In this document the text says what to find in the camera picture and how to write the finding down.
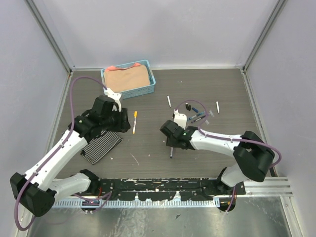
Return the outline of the white pen yellow end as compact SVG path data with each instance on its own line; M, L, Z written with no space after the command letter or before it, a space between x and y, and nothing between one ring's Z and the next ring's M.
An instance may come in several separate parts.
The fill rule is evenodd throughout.
M136 130L137 115L138 115L138 112L135 111L135 112L134 112L133 130L132 130L132 134L133 134L133 135L135 134L135 130Z

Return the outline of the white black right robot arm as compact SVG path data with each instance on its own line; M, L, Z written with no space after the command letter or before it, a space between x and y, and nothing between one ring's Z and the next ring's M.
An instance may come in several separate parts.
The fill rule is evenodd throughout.
M263 182L275 158L272 147L252 131L225 135L194 126L182 128L171 120L166 121L160 131L166 136L169 147L211 151L235 159L236 164L223 168L217 177L216 189L223 195L230 194L238 183L246 180Z

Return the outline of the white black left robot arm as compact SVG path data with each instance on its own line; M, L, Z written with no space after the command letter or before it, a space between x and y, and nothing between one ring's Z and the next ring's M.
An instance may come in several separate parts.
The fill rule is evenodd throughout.
M54 203L79 192L93 196L99 191L99 178L84 169L55 180L71 158L102 131L125 133L130 129L127 108L121 106L121 94L98 96L92 108L77 116L60 141L36 165L24 174L14 173L10 185L17 204L35 217L45 215Z

